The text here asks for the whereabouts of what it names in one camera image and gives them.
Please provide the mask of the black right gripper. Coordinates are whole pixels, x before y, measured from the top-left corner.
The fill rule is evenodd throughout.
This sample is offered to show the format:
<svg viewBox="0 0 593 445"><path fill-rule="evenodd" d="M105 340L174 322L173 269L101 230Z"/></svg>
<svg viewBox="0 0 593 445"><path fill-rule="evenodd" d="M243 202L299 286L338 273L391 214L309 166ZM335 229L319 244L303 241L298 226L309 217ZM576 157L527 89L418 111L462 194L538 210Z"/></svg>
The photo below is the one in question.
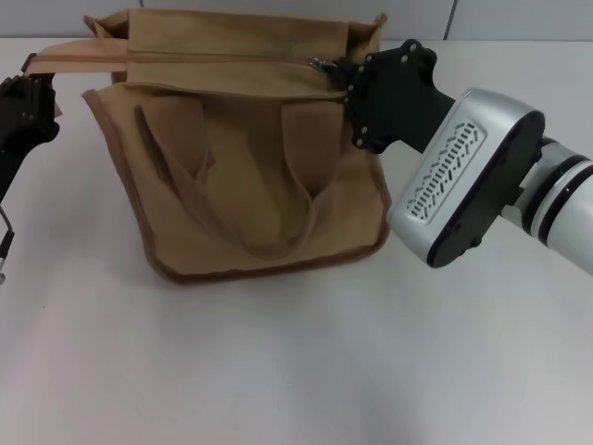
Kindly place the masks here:
<svg viewBox="0 0 593 445"><path fill-rule="evenodd" d="M424 152L455 103L435 86L436 62L434 51L409 39L362 64L344 57L330 63L329 77L343 79L355 147L381 154L401 141Z"/></svg>

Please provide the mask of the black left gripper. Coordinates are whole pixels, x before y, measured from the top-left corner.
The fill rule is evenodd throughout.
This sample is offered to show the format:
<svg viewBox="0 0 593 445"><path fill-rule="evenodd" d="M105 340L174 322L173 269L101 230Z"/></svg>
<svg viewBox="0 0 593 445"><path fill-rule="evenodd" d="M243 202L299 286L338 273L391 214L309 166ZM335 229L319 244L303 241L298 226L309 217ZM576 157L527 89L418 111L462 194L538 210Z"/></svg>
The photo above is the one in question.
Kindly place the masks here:
<svg viewBox="0 0 593 445"><path fill-rule="evenodd" d="M29 73L36 56L27 56L20 76L1 83L1 199L28 154L59 132L54 74Z"/></svg>

